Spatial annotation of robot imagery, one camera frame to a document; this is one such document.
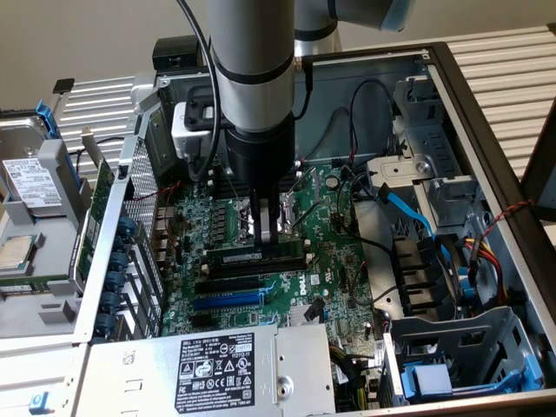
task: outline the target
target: white wall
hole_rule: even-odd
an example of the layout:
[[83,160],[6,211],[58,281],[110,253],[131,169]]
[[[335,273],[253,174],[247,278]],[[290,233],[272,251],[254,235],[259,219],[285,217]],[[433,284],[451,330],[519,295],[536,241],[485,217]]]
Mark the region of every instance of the white wall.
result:
[[[189,0],[204,27],[203,3]],[[344,48],[353,48],[550,22],[556,22],[556,0],[417,0],[401,33],[343,23],[341,36]],[[173,0],[0,0],[0,107],[49,100],[58,78],[150,70],[156,39],[190,33]]]

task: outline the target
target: blue pcie slot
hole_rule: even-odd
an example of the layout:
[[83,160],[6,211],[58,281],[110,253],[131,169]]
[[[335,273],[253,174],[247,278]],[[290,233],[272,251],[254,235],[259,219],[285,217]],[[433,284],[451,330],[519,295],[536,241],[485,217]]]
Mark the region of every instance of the blue pcie slot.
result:
[[196,300],[193,300],[193,309],[209,310],[211,308],[250,306],[253,304],[259,304],[261,306],[264,305],[264,293],[252,291],[248,293],[197,298]]

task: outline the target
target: warning label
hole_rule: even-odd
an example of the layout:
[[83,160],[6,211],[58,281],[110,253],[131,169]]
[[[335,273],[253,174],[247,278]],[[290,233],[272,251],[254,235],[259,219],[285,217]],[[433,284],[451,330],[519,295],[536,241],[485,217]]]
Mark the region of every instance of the warning label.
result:
[[37,158],[3,161],[22,201],[30,209],[62,205],[56,185]]
[[175,389],[179,414],[253,406],[254,386],[253,333],[182,341]]

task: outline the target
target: robotic arm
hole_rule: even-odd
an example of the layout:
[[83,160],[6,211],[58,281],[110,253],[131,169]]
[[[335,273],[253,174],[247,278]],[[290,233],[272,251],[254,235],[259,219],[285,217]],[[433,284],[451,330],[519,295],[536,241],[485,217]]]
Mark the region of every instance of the robotic arm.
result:
[[401,30],[413,2],[207,1],[228,159],[250,187],[255,244],[278,242],[278,181],[295,157],[295,55],[337,51],[339,20]]

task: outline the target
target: motherboard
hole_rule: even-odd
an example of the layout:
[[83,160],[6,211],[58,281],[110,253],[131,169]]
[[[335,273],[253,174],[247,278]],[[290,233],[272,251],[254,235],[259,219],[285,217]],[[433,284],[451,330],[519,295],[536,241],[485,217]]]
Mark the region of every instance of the motherboard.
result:
[[[339,202],[340,213],[346,211],[342,220],[349,223],[350,194],[345,188],[338,198],[340,178],[340,169],[331,165],[299,171],[296,184],[281,194],[278,249],[262,254],[253,250],[248,198],[238,195],[231,182],[231,198],[211,195],[204,184],[177,194],[168,210],[175,214],[165,216],[165,224],[159,228],[170,241],[163,245],[169,248],[164,267],[169,296],[162,335],[269,324],[308,325],[306,313],[318,304],[323,306],[324,316],[311,323],[326,323],[329,340],[348,353],[370,355],[374,350],[368,330],[373,321],[371,308],[357,305],[348,291],[351,285],[359,300],[370,297],[367,274],[361,272],[365,268],[363,250],[360,242],[340,233],[333,221]],[[248,262],[249,268],[244,268],[245,261],[256,256],[262,262]],[[225,261],[232,262],[230,268],[222,265]],[[239,268],[233,261],[239,262]],[[241,277],[230,273],[238,270],[244,271]],[[258,285],[249,285],[253,280]],[[251,293],[236,293],[232,282],[239,282],[238,288],[256,286],[261,299],[248,303],[246,294]],[[229,289],[221,291],[219,287]],[[222,298],[238,294],[247,304],[228,307],[224,302],[211,308],[221,301],[222,294],[215,293],[226,293]]]

